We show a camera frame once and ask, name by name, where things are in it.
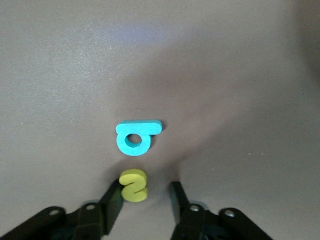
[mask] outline yellow foam number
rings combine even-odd
[[[119,182],[125,186],[122,190],[122,197],[128,202],[139,203],[147,199],[147,175],[144,171],[139,169],[124,171]]]

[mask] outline gray table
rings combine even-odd
[[[168,185],[239,208],[275,240],[319,239],[320,3],[2,0],[0,235],[70,213],[130,168],[149,198],[109,240],[167,240]],[[140,157],[117,124],[158,119]]]

